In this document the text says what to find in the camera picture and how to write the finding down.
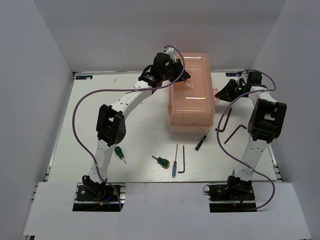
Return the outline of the small brown hex key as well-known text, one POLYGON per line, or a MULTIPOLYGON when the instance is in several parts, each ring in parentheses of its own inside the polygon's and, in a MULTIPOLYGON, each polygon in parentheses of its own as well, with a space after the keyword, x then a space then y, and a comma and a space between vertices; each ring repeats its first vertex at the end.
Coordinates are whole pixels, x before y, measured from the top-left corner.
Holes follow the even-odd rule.
POLYGON ((178 171, 178 174, 183 174, 186 170, 186 154, 185 154, 185 145, 182 146, 182 163, 183 163, 183 169, 181 171, 178 171))

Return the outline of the pink plastic toolbox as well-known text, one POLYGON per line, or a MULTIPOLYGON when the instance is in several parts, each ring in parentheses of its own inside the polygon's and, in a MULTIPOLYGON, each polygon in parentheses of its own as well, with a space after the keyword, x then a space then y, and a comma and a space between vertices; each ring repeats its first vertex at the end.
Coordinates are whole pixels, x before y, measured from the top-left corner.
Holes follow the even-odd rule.
POLYGON ((174 134, 204 135, 214 125, 215 98, 209 56, 206 53, 182 54, 186 81, 174 83, 168 90, 167 114, 174 134))

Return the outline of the black green precision screwdriver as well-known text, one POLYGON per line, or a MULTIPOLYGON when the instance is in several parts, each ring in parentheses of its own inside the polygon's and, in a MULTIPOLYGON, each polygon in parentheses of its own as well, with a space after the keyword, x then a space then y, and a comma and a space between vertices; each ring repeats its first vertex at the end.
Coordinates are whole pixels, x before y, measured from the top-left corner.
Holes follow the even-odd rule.
POLYGON ((199 143, 196 145, 195 150, 198 151, 200 149, 200 147, 202 146, 203 142, 206 140, 207 135, 210 131, 208 131, 199 141, 199 143))

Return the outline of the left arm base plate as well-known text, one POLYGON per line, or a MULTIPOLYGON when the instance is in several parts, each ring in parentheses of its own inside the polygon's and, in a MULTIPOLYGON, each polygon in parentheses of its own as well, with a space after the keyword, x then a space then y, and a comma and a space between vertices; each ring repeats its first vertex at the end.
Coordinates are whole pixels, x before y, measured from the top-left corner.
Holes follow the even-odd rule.
POLYGON ((118 194, 119 199, 115 190, 110 185, 105 185, 102 193, 97 196, 94 195, 87 187, 82 183, 78 183, 76 187, 75 197, 73 201, 73 212, 120 212, 120 207, 124 206, 126 197, 126 185, 115 184, 114 185, 118 194))

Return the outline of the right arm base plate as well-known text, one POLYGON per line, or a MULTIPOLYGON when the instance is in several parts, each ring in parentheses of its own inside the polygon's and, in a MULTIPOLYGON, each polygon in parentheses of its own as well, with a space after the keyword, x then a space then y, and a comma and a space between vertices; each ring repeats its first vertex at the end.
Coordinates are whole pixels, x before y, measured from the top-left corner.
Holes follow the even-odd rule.
POLYGON ((251 186, 246 193, 229 193, 226 184, 208 183, 203 187, 208 195, 210 213, 250 213, 257 211, 251 186))

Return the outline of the large brown hex key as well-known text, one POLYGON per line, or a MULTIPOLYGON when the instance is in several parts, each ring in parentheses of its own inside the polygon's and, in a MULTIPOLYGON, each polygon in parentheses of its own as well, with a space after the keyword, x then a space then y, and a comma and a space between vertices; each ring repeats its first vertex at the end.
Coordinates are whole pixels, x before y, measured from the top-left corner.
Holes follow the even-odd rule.
POLYGON ((220 129, 217 129, 217 128, 216 128, 215 131, 219 131, 220 133, 223 133, 223 132, 226 130, 228 121, 229 121, 229 119, 230 119, 231 112, 232 112, 232 108, 230 108, 230 109, 228 110, 222 128, 220 128, 220 129))

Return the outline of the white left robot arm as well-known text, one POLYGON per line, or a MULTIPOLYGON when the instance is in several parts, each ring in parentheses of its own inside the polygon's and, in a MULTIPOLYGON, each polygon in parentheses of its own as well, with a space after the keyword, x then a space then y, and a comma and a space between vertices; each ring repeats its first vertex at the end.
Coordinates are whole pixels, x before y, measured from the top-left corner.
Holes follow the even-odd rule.
POLYGON ((173 46, 166 46, 164 52, 157 53, 153 64, 143 70, 133 88, 111 105, 103 104, 99 108, 97 149, 89 173, 82 177, 83 185, 94 199, 99 200, 105 196, 108 166, 115 147, 125 138, 125 121, 129 114, 160 89, 164 81, 177 83, 191 77, 184 69, 184 60, 176 58, 179 53, 173 46))

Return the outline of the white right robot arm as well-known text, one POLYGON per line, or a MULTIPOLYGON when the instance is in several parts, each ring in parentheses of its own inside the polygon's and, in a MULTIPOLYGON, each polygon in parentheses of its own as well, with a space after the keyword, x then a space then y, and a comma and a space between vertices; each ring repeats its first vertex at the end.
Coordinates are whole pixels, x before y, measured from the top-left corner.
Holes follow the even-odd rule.
POLYGON ((249 98, 253 104, 247 132, 248 142, 244 153, 232 174, 227 179, 226 195, 236 200, 250 191, 255 169, 264 150, 279 137, 282 131, 287 105, 275 100, 270 92, 276 90, 262 84, 266 74, 258 70, 242 70, 236 74, 237 79, 231 79, 215 97, 229 102, 230 108, 240 98, 249 98))

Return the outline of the white front cover board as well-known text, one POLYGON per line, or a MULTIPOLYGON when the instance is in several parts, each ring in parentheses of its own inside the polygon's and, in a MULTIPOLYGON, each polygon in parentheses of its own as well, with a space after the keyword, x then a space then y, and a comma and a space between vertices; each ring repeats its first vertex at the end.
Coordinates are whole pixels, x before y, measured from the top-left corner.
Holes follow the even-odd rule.
POLYGON ((37 187, 24 235, 37 240, 303 240, 304 214, 290 183, 257 212, 211 213, 201 183, 129 183, 120 212, 75 212, 75 183, 37 187))

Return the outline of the green orange stubby screwdriver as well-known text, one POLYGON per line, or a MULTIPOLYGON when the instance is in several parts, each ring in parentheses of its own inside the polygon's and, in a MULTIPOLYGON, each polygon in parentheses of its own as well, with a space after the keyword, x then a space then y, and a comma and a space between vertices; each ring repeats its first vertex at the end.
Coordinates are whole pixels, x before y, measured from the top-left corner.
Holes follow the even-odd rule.
POLYGON ((151 156, 153 159, 155 159, 157 161, 158 164, 160 164, 163 168, 168 169, 170 166, 170 162, 162 157, 155 157, 155 156, 151 156))

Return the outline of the blue red handled screwdriver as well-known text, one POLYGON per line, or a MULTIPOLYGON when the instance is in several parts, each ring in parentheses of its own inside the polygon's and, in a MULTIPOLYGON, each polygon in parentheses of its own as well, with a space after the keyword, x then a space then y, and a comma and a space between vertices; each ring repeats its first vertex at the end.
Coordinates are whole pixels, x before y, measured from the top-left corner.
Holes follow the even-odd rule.
POLYGON ((176 177, 177 174, 177 156, 178 156, 178 144, 176 145, 176 149, 175 149, 175 156, 174 156, 174 162, 173 162, 173 166, 172 166, 172 178, 176 177))

